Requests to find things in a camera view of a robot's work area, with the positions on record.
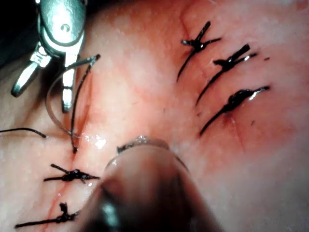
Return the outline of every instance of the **skin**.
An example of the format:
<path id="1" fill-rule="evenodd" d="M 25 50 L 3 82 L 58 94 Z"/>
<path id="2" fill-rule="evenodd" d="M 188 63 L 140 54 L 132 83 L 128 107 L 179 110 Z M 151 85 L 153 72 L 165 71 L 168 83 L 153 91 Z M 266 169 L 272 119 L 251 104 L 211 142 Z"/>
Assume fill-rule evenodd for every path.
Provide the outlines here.
<path id="1" fill-rule="evenodd" d="M 3 134 L 0 223 L 3 231 L 27 221 L 55 218 L 60 202 L 69 213 L 80 210 L 99 183 L 43 182 L 79 168 L 104 175 L 116 146 L 138 135 L 165 140 L 184 162 L 205 204 L 222 228 L 231 232 L 308 231 L 308 6 L 305 1 L 152 1 L 107 7 L 90 18 L 82 57 L 101 54 L 80 95 L 76 131 L 79 151 L 49 118 L 40 73 L 18 99 L 10 89 L 28 57 L 0 71 L 0 127 L 31 127 Z M 205 23 L 202 41 L 222 37 L 194 56 L 176 84 L 177 73 Z M 226 59 L 249 43 L 259 55 L 237 65 L 210 87 L 205 84 Z M 78 71 L 80 80 L 85 67 Z M 240 89 L 271 86 L 252 101 L 220 116 L 203 134 L 204 124 Z M 62 116 L 59 95 L 51 101 Z M 131 160 L 136 169 L 139 162 Z M 68 231 L 74 222 L 21 228 L 23 232 Z"/>

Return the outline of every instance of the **pink skin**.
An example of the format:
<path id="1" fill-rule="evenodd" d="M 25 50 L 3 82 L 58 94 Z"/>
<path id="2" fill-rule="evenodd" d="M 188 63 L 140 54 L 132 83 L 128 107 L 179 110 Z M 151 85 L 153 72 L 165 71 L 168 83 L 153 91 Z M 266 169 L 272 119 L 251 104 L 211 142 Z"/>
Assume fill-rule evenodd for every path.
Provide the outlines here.
<path id="1" fill-rule="evenodd" d="M 143 1 L 109 7 L 88 20 L 82 57 L 101 54 L 82 89 L 77 109 L 79 151 L 50 120 L 40 97 L 40 79 L 20 98 L 10 88 L 25 64 L 0 71 L 1 129 L 31 127 L 1 136 L 3 231 L 27 221 L 55 218 L 60 202 L 69 213 L 83 207 L 97 180 L 42 182 L 63 175 L 49 165 L 103 176 L 116 146 L 143 134 L 165 140 L 188 167 L 204 201 L 231 232 L 308 231 L 308 7 L 304 1 Z M 176 84 L 205 23 L 202 41 L 222 37 L 195 55 Z M 228 58 L 248 43 L 259 55 L 223 74 L 201 99 L 219 70 L 212 61 Z M 81 78 L 82 69 L 78 72 Z M 220 116 L 198 138 L 204 124 L 236 91 L 271 86 L 252 101 Z M 54 97 L 60 115 L 60 99 Z M 69 117 L 63 117 L 69 125 Z M 131 160 L 136 169 L 139 162 Z M 20 231 L 68 231 L 73 222 Z"/>

